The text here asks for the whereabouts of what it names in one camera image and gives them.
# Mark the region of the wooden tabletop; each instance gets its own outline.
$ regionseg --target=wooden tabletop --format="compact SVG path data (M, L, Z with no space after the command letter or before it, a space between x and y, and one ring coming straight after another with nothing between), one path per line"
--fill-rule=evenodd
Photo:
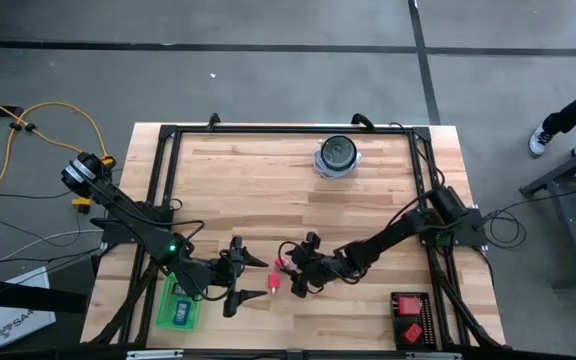
M121 178L121 189L134 200L146 198L160 125L135 124ZM446 184L471 205L455 127L430 129L437 166L445 173ZM175 220L206 221L205 229L193 238L193 256L217 257L218 250L227 248L233 235L240 235L253 255L272 264L282 241L300 242L309 231L319 234L321 250L330 253L349 241L374 235L416 197L405 137L350 135L362 154L359 167L343 179L324 180L313 169L313 153L325 137L184 134L173 197L184 204ZM166 147L164 159L170 147ZM166 164L164 160L157 199L162 196ZM174 228L182 234L190 230ZM134 245L119 245L103 258L82 341L97 335L125 298L134 252ZM488 333L504 342L486 263L469 248L456 248L454 253L464 301ZM273 270L247 268L238 280L238 288L266 290L267 275ZM163 285L160 274L148 346L392 350L390 292L422 291L431 294L432 299L428 260L417 237L382 254L358 285L336 281L327 284L320 294L300 299L290 293L287 275L282 274L281 281L277 293L244 302L233 318L222 317L222 302L204 301L196 330L186 333L154 327ZM210 288L213 295L221 291ZM140 301L135 308L131 339L137 332L141 309ZM450 305L447 313L451 335L457 342Z

